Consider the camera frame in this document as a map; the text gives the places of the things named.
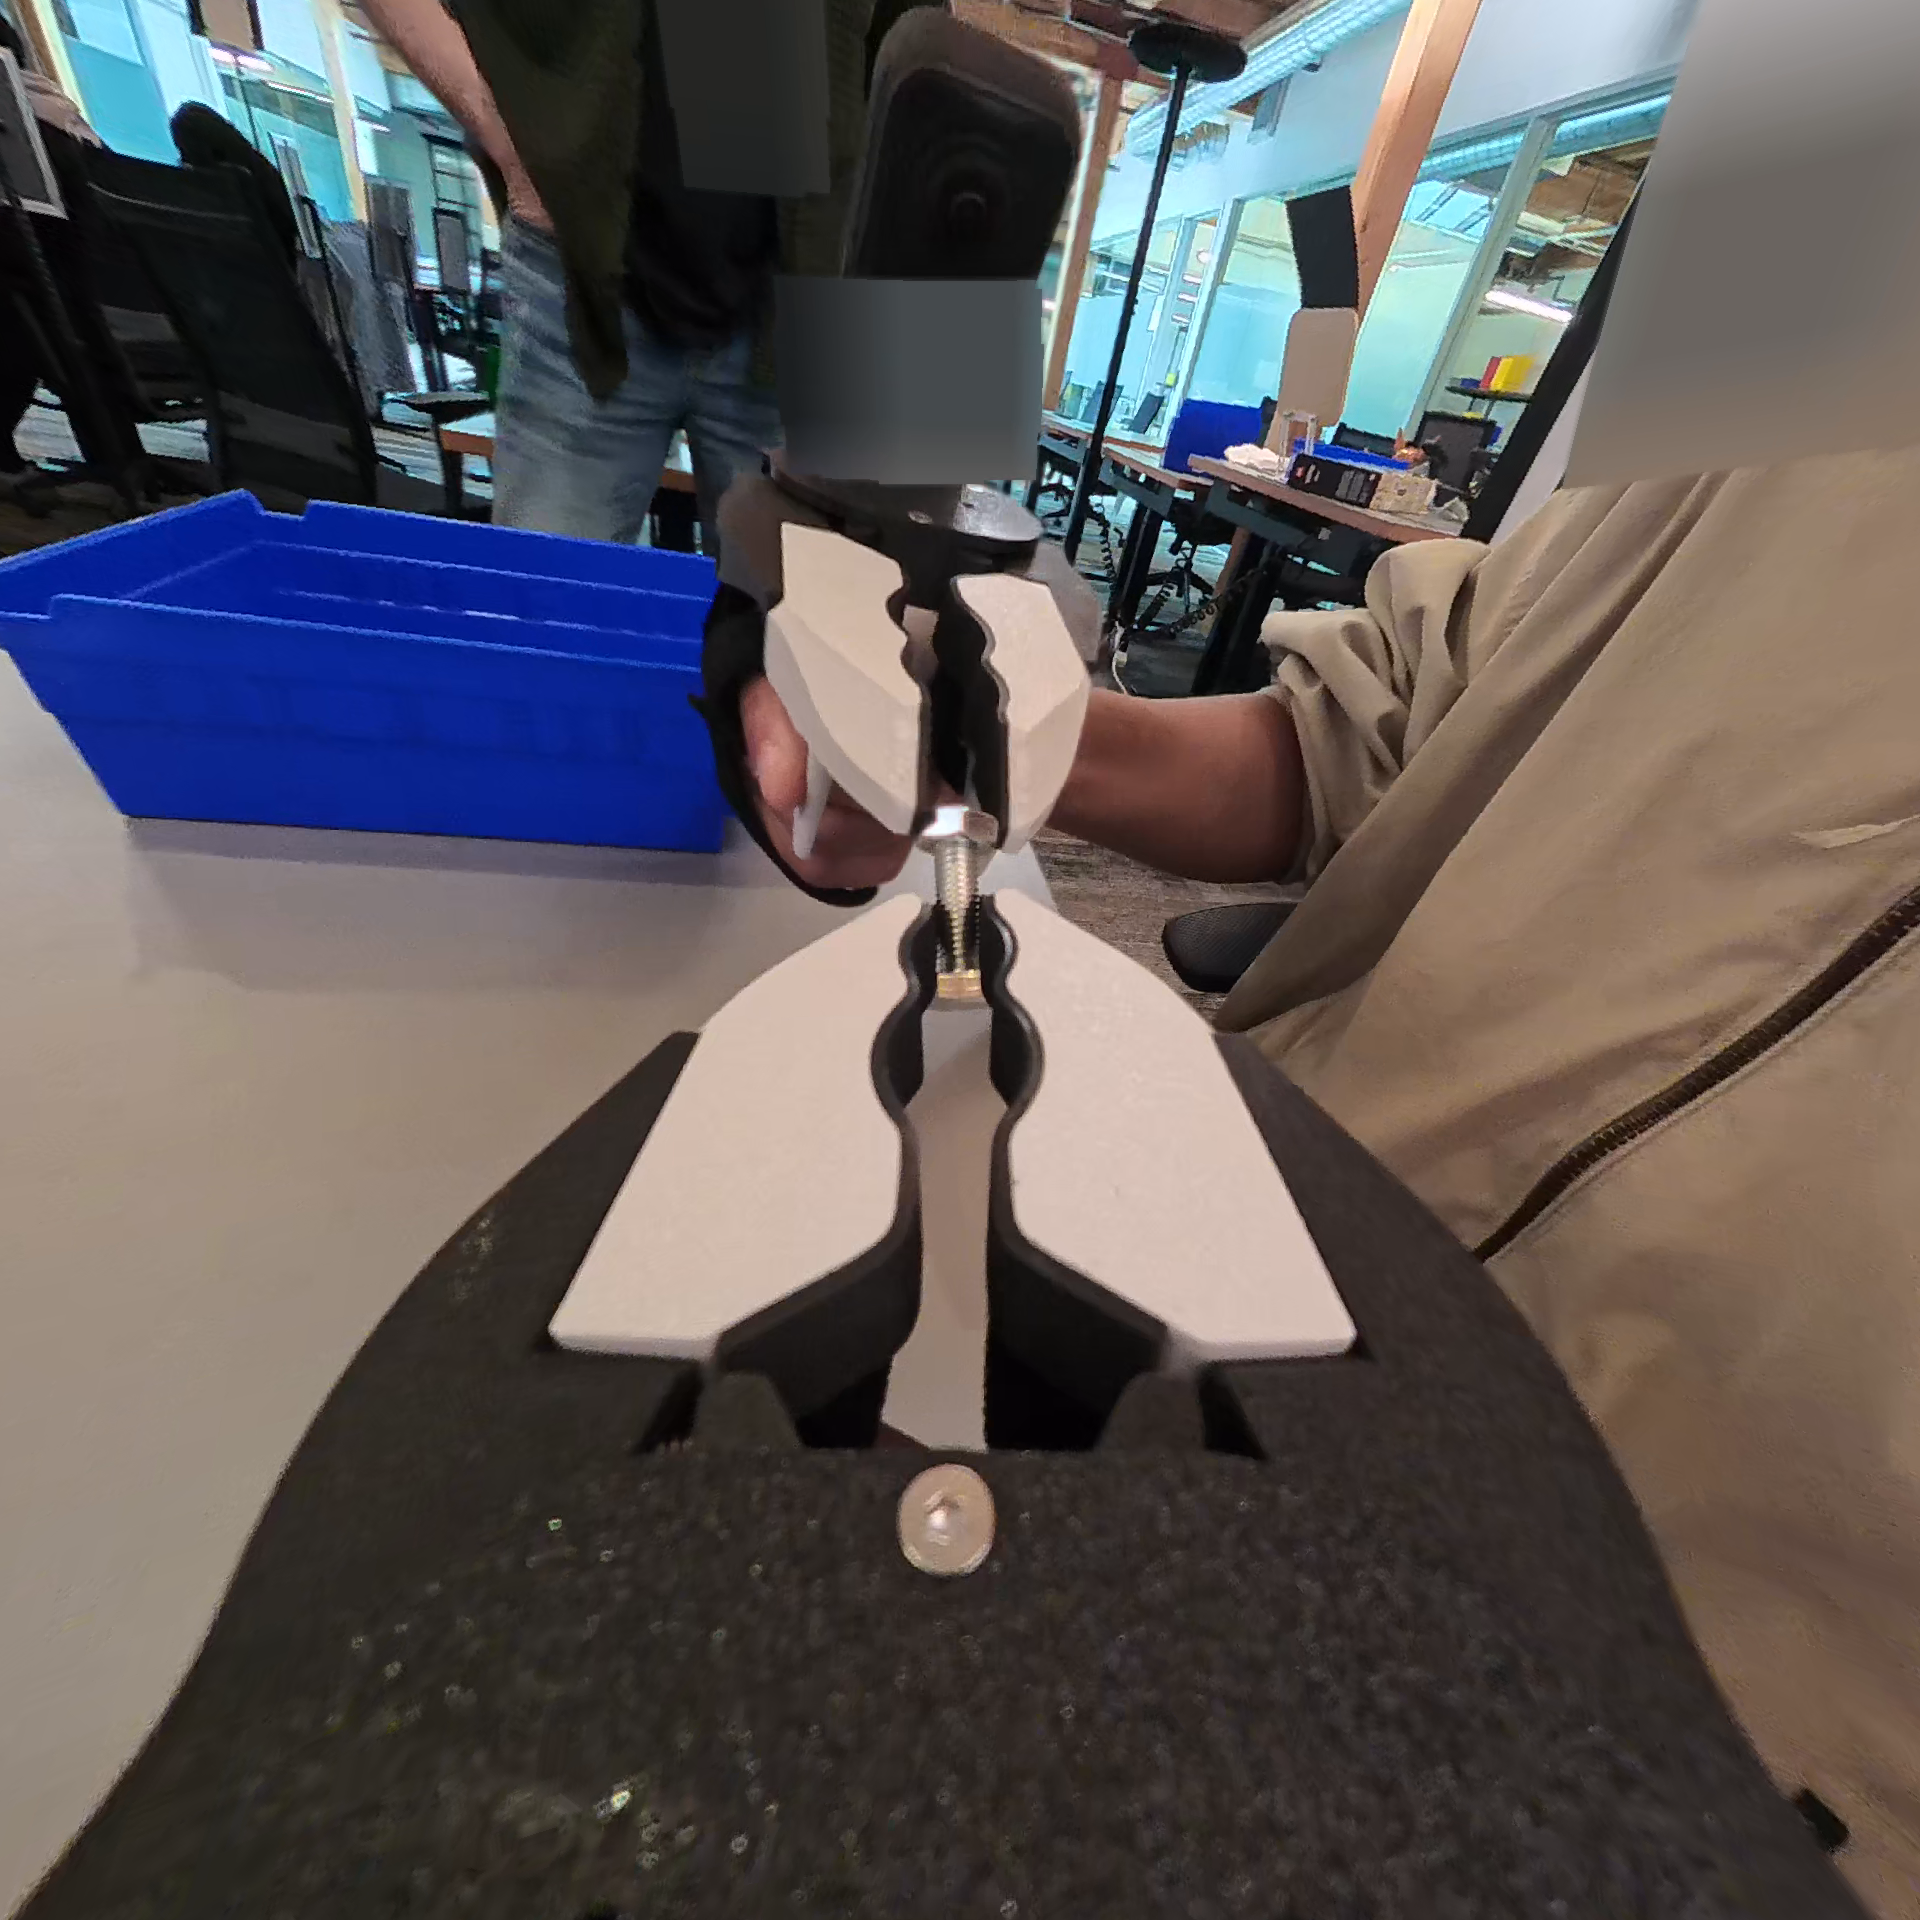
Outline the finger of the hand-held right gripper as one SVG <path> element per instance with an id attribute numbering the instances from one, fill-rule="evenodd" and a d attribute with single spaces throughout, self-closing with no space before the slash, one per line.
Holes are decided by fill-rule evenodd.
<path id="1" fill-rule="evenodd" d="M 923 813 L 929 695 L 906 663 L 901 563 L 846 533 L 781 528 L 767 677 L 805 742 L 794 831 L 817 836 L 841 792 L 894 836 Z"/>
<path id="2" fill-rule="evenodd" d="M 1093 679 L 1045 584 L 971 575 L 968 616 L 980 635 L 968 685 L 972 787 L 998 827 L 998 847 L 1023 850 L 1075 772 Z"/>

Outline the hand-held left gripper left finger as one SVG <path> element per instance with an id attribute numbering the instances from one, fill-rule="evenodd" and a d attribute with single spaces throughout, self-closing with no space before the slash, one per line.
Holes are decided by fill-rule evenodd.
<path id="1" fill-rule="evenodd" d="M 690 1043 L 546 1333 L 769 1380 L 803 1436 L 877 1436 L 923 1306 L 911 1103 L 930 903 L 894 894 L 762 971 Z"/>

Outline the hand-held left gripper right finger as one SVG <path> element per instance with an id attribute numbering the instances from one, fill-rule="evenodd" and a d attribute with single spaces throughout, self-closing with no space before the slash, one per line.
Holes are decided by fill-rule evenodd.
<path id="1" fill-rule="evenodd" d="M 1102 1428 L 1140 1377 L 1349 1358 L 1359 1327 L 1221 1038 L 1037 900 L 979 912 L 993 1012 L 993 1428 Z"/>

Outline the silver bolt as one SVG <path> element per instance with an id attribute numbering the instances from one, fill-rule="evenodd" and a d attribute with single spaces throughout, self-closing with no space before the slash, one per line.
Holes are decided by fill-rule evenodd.
<path id="1" fill-rule="evenodd" d="M 983 875 L 993 851 L 968 836 L 926 836 L 933 873 L 934 998 L 949 1006 L 986 1001 L 980 960 Z"/>

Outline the blue storage bin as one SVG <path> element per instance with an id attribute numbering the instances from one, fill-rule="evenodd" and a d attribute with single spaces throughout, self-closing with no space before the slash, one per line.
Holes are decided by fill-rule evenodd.
<path id="1" fill-rule="evenodd" d="M 1166 429 L 1161 465 L 1171 471 L 1188 471 L 1194 457 L 1224 459 L 1231 447 L 1260 447 L 1266 444 L 1274 413 L 1272 395 L 1255 404 L 1188 395 Z"/>
<path id="2" fill-rule="evenodd" d="M 710 559 L 252 492 L 5 562 L 5 651 L 120 813 L 719 851 Z"/>

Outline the person's right forearm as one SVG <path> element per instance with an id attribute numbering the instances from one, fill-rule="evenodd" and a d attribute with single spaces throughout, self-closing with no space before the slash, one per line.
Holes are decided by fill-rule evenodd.
<path id="1" fill-rule="evenodd" d="M 1049 827 L 1206 884 L 1276 884 L 1309 817 L 1303 745 L 1272 691 L 1096 687 Z"/>

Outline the person's right hand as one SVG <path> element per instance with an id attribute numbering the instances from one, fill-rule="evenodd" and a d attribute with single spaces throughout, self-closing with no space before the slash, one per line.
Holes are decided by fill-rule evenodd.
<path id="1" fill-rule="evenodd" d="M 808 745 L 765 673 L 738 691 L 746 790 L 772 854 L 814 894 L 865 894 L 893 884 L 915 841 L 890 831 L 839 785 L 829 790 L 811 851 L 796 851 L 794 827 L 808 805 Z"/>

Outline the black studio lamp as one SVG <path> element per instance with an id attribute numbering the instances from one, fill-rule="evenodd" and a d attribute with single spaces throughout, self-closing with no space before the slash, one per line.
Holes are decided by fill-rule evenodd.
<path id="1" fill-rule="evenodd" d="M 1169 77 L 1171 83 L 1165 99 L 1165 117 L 1159 136 L 1154 169 L 1144 195 L 1135 253 L 1120 297 L 1105 391 L 1099 400 L 1093 428 L 1075 476 L 1068 521 L 1062 536 L 1062 553 L 1070 569 L 1078 569 L 1078 552 L 1093 514 L 1093 487 L 1105 465 L 1109 428 L 1114 420 L 1114 409 L 1120 397 L 1126 349 L 1140 306 L 1140 282 L 1150 253 L 1153 232 L 1159 222 L 1159 208 L 1171 169 L 1175 144 L 1183 127 L 1191 83 L 1194 80 L 1201 80 L 1203 83 L 1236 80 L 1242 75 L 1246 64 L 1246 53 L 1236 38 L 1179 16 L 1162 16 L 1140 24 L 1128 38 L 1128 49 L 1142 68 Z"/>

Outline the black office chair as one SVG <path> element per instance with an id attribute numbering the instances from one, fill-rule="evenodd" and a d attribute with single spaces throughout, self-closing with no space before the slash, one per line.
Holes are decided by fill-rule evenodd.
<path id="1" fill-rule="evenodd" d="M 1162 925 L 1165 961 L 1199 996 L 1224 996 L 1297 912 L 1295 897 L 1210 903 Z"/>
<path id="2" fill-rule="evenodd" d="M 227 489 L 274 510 L 376 507 L 372 423 L 325 339 L 252 175 L 98 150 L 84 179 L 157 290 L 204 397 Z"/>

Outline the tan document stand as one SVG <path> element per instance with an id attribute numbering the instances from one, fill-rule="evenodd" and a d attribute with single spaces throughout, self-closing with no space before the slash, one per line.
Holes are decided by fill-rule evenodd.
<path id="1" fill-rule="evenodd" d="M 1289 321 L 1274 416 L 1265 433 L 1270 450 L 1291 446 L 1289 425 L 1313 420 L 1315 429 L 1342 420 L 1359 341 L 1354 306 L 1303 306 Z"/>

